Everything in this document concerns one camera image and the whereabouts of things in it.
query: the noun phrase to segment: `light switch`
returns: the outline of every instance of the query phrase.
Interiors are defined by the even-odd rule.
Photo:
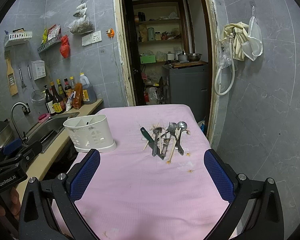
[[[92,38],[91,38],[91,42],[92,43],[96,43],[98,41],[102,41],[101,38],[101,31],[95,32],[93,34],[91,34]]]
[[[91,34],[85,35],[82,37],[82,46],[87,46],[89,44],[91,44]]]

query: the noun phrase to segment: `metal screw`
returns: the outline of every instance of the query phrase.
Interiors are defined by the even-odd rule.
[[[58,179],[64,179],[66,177],[66,175],[64,173],[60,173],[58,175]]]
[[[35,182],[35,177],[31,177],[31,178],[29,179],[29,182],[30,182],[30,183],[34,183],[34,182]]]
[[[246,180],[247,176],[244,175],[243,173],[240,173],[240,174],[238,175],[238,178],[239,178],[240,180]]]
[[[270,184],[274,184],[274,180],[271,179],[271,178],[268,179],[268,182],[269,182]]]

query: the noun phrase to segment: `pink tablecloth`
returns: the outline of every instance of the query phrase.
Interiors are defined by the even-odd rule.
[[[209,142],[185,105],[106,108],[117,148],[101,153],[100,166],[80,200],[75,202],[102,240],[202,240],[228,206],[203,163]],[[140,128],[185,121],[185,155],[175,150],[172,162],[151,155]],[[76,162],[85,154],[78,155]],[[63,232],[66,226],[53,205]]]

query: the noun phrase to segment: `wooden door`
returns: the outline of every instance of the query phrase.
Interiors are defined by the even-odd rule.
[[[141,77],[140,56],[138,49],[138,40],[136,33],[136,25],[134,22],[134,10],[132,0],[124,0],[125,20],[127,31],[127,46],[130,61],[130,71],[132,76],[132,84],[134,96],[137,106],[146,105],[144,98],[144,83]]]

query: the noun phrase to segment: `plastic oil jug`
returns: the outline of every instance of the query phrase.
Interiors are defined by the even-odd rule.
[[[96,94],[94,93],[93,86],[90,84],[88,78],[84,73],[80,73],[80,83],[82,84],[82,101],[85,105],[93,104],[97,101]]]

